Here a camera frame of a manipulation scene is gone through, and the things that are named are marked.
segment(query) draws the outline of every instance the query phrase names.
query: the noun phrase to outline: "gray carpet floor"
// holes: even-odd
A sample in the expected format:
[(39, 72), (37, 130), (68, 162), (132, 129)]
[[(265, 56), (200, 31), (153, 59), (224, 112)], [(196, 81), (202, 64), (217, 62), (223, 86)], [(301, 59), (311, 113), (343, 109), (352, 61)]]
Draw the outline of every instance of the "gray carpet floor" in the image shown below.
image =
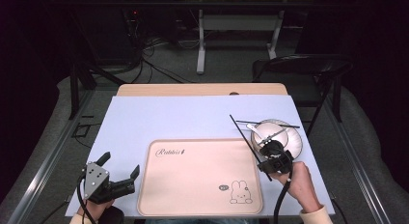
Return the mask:
[[(283, 56), (292, 53), (296, 44), (294, 40), (298, 36), (298, 31), (284, 29), (277, 54)], [(268, 40), (268, 35), (257, 32), (211, 34), (206, 45), (203, 75), (196, 74), (197, 46), (191, 42), (184, 42), (184, 47), (161, 43), (155, 48), (146, 49), (145, 58), (186, 79), (186, 83), (250, 82), (252, 63), (257, 59), (268, 58), (265, 40)], [(139, 70), (137, 68), (117, 74), (117, 77), (130, 82), (135, 79)], [(68, 78), (58, 85), (60, 97), (54, 113), (24, 171), (0, 206), (0, 224), (12, 223), (10, 220), (15, 218), (14, 211), (21, 206), (21, 199), (31, 188), (30, 184), (34, 184), (36, 174), (56, 148), (61, 149), (58, 161), (50, 168), (52, 173), (44, 179), (40, 195), (33, 199), (32, 206), (26, 208), (27, 212), (19, 223), (39, 223), (74, 191), (77, 177), (98, 133), (99, 124), (103, 121), (111, 97), (118, 89), (112, 82), (98, 75), (95, 80), (98, 87), (94, 91), (81, 90), (82, 108), (73, 121), (68, 120)], [(141, 76), (135, 83), (176, 82), (159, 70), (144, 65)], [(325, 109), (320, 112), (309, 139), (327, 189), (335, 195), (348, 223), (409, 223), (409, 195), (394, 183), (382, 162), (376, 133), (365, 112), (345, 89), (341, 95), (341, 124), (334, 121), (329, 105), (327, 102)], [(301, 117), (310, 113), (310, 110), (300, 110)], [(71, 137), (78, 124), (92, 125), (86, 137)], [(356, 170), (357, 162), (351, 157), (350, 149), (345, 146), (352, 147), (353, 155), (358, 157), (358, 166), (362, 166), (359, 171)], [(369, 188), (367, 183), (363, 184), (360, 180), (362, 175), (368, 176)], [(374, 210), (371, 205), (373, 196), (368, 197), (372, 193), (378, 200), (375, 203), (382, 205), (381, 209), (387, 216), (381, 218), (381, 221), (376, 215), (378, 210)], [(65, 208), (58, 210), (46, 223), (68, 223), (65, 211)], [(332, 217), (334, 223), (344, 223), (340, 211), (336, 209), (336, 212)], [(280, 223), (300, 222), (298, 217), (280, 219)], [(133, 220), (127, 219), (125, 223), (133, 223)]]

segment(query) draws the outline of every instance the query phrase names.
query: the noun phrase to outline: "cartoon rabbit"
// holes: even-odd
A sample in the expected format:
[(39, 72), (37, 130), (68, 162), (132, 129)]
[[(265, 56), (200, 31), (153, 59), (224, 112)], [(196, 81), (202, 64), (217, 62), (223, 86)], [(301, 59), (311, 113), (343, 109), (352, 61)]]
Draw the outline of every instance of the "cartoon rabbit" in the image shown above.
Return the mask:
[(252, 203), (252, 197), (245, 181), (232, 182), (232, 204), (248, 204)]

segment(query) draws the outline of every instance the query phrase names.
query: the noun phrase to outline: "chair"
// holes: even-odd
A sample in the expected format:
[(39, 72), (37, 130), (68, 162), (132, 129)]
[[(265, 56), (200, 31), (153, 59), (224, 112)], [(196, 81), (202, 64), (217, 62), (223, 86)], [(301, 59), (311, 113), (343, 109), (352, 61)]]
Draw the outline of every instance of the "chair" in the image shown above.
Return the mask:
[(341, 121), (341, 76), (352, 67), (351, 59), (344, 55), (294, 54), (255, 61), (253, 82), (283, 83), (296, 107), (315, 107), (313, 118), (303, 121), (310, 123), (308, 136), (333, 85), (333, 111), (339, 122)]

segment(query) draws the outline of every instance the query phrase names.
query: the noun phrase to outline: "table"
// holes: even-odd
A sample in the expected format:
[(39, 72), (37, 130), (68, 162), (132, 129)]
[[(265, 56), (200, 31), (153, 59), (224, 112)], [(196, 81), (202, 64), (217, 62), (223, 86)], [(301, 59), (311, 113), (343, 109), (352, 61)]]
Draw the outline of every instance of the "table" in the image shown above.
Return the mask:
[(275, 52), (284, 11), (275, 14), (205, 14), (199, 10), (199, 55), (196, 72), (205, 72), (205, 30), (259, 30), (274, 31), (271, 43), (267, 44), (270, 59), (276, 58)]
[[(253, 106), (263, 102), (268, 106)], [(248, 112), (249, 107), (254, 107), (256, 113)], [(126, 217), (147, 218), (142, 216), (136, 207), (147, 146), (152, 141), (199, 136), (209, 139), (238, 138), (240, 134), (233, 128), (229, 113), (232, 112), (237, 119), (263, 120), (273, 118), (270, 115), (271, 110), (274, 111), (274, 118), (285, 119), (292, 125), (302, 125), (292, 99), (286, 95), (286, 88), (282, 84), (122, 85), (109, 106), (90, 152), (89, 161), (96, 161), (104, 153), (111, 152), (111, 159), (103, 167), (110, 172), (112, 182), (129, 178), (131, 171), (139, 164), (141, 176), (135, 181), (137, 191), (117, 199), (116, 207), (121, 209)], [(302, 127), (299, 133), (304, 147), (297, 160), (307, 163), (313, 175), (318, 199), (327, 206), (330, 214), (334, 214), (331, 200)], [(271, 217), (275, 198), (278, 197), (282, 186), (278, 182), (270, 182), (263, 173), (259, 175), (259, 183), (263, 208), (261, 212), (250, 217)], [(75, 213), (78, 206), (78, 201), (73, 199), (66, 215)], [(280, 215), (298, 215), (300, 209), (295, 199), (286, 196)]]

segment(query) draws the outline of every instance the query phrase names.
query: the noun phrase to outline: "sleeve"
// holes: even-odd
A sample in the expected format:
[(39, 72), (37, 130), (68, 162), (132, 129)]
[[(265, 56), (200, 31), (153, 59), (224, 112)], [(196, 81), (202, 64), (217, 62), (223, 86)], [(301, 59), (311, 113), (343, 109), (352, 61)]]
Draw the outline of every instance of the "sleeve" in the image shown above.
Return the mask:
[[(82, 216), (76, 213), (76, 214), (72, 217), (72, 219), (71, 219), (71, 221), (69, 222), (69, 224), (83, 224), (83, 222), (82, 222)], [(92, 223), (91, 223), (91, 220), (90, 220), (90, 219), (88, 219), (87, 217), (85, 217), (85, 218), (84, 218), (84, 224), (92, 224)]]
[(325, 206), (315, 212), (304, 213), (301, 211), (300, 217), (303, 219), (304, 224), (332, 224)]

